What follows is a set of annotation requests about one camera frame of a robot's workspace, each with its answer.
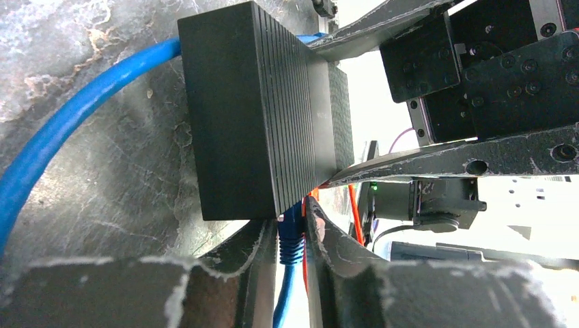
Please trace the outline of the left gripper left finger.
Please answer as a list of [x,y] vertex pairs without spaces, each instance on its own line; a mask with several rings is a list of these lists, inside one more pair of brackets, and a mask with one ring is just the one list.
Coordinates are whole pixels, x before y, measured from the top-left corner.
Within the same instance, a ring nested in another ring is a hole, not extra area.
[[277,225],[250,221],[198,258],[49,258],[1,295],[2,327],[270,327]]

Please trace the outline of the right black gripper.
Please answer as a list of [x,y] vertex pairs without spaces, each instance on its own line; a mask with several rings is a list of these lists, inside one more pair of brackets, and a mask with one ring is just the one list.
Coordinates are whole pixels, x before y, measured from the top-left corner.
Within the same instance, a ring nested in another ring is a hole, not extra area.
[[380,47],[391,96],[408,106],[422,145],[512,136],[386,154],[339,172],[327,188],[578,173],[578,2],[452,6],[384,1],[307,46],[329,62]]

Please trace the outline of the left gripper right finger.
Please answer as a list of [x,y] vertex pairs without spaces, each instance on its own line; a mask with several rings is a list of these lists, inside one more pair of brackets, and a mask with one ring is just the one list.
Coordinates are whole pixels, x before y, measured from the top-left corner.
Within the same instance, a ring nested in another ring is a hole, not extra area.
[[564,327],[536,264],[386,261],[305,200],[311,327]]

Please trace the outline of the black network switch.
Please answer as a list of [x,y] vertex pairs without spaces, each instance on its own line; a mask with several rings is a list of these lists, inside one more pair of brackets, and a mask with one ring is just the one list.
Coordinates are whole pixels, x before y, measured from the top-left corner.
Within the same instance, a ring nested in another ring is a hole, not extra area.
[[346,74],[257,3],[178,35],[203,219],[278,217],[354,163]]

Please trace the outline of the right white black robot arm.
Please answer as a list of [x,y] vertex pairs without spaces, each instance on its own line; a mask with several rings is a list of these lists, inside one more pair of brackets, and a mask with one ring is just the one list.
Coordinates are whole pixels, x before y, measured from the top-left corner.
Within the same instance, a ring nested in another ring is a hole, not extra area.
[[380,52],[418,150],[355,165],[370,217],[468,228],[486,176],[578,173],[578,2],[385,1],[311,43],[332,62]]

